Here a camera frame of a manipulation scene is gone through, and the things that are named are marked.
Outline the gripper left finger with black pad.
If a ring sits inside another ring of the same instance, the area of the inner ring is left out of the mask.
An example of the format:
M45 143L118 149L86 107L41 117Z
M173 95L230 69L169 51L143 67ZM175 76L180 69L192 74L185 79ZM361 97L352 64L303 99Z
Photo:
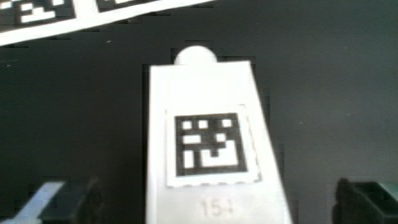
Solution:
M98 180L49 181L11 218L11 224L104 224Z

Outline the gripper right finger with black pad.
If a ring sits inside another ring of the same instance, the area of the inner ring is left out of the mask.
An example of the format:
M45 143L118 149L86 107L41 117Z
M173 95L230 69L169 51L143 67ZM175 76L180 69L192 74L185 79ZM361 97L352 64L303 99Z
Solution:
M340 180L335 224L398 224L398 183Z

